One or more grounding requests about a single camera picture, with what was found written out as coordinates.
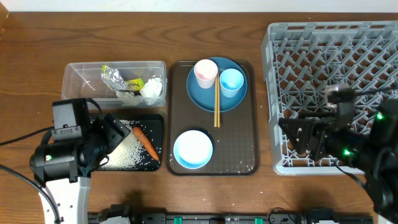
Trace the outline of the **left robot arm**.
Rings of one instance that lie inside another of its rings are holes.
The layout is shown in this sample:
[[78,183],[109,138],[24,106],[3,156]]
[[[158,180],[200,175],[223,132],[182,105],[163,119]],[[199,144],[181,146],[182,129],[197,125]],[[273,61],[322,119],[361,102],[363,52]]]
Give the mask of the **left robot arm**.
[[[88,223],[91,174],[109,161],[112,153],[130,134],[114,115],[86,118],[83,122],[57,121],[30,158],[34,180],[45,194],[41,197],[45,222]],[[49,210],[56,213],[51,216]]]

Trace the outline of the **orange carrot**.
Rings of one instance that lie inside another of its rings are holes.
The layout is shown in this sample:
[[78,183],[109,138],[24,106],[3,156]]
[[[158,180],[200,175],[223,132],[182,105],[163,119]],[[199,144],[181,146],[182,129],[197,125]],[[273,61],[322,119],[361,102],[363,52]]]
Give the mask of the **orange carrot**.
[[136,137],[136,139],[144,146],[146,151],[149,153],[149,155],[154,159],[159,161],[159,156],[157,152],[155,151],[155,148],[149,141],[149,139],[146,137],[144,132],[139,128],[139,127],[133,127],[132,128],[132,133]]

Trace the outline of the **foil snack wrapper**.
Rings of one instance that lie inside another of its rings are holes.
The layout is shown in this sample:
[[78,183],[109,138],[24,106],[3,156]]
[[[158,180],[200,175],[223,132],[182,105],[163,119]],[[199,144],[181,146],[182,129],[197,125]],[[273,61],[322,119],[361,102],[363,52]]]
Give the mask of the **foil snack wrapper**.
[[107,65],[101,67],[101,79],[110,89],[121,92],[139,91],[145,85],[142,78],[125,81],[118,69]]

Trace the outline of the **white tissue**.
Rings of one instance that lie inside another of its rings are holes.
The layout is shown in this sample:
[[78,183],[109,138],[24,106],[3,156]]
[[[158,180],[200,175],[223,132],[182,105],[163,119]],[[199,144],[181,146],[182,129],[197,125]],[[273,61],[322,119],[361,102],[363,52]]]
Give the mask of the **white tissue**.
[[160,78],[148,79],[148,82],[139,92],[148,105],[153,105],[162,93],[162,80]]
[[141,95],[135,96],[134,93],[127,91],[117,91],[116,96],[120,101],[122,101],[123,106],[137,106],[142,102]]

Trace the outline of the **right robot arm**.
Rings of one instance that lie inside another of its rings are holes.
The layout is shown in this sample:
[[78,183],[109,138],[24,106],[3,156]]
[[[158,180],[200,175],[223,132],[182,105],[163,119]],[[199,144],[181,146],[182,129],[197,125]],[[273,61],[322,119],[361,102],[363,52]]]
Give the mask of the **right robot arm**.
[[353,114],[354,104],[344,102],[335,112],[281,118],[278,125],[299,154],[308,152],[314,161],[332,156],[363,171],[365,182],[350,177],[366,191],[377,214],[397,223],[397,100],[381,102],[367,135],[349,128]]

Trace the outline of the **light blue rice bowl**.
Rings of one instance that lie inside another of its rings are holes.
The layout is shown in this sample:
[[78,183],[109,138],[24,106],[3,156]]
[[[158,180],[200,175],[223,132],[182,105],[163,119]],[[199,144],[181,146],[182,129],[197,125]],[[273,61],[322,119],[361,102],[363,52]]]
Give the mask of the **light blue rice bowl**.
[[213,155],[213,143],[199,130],[185,131],[174,142],[175,160],[186,169],[199,169],[209,163]]

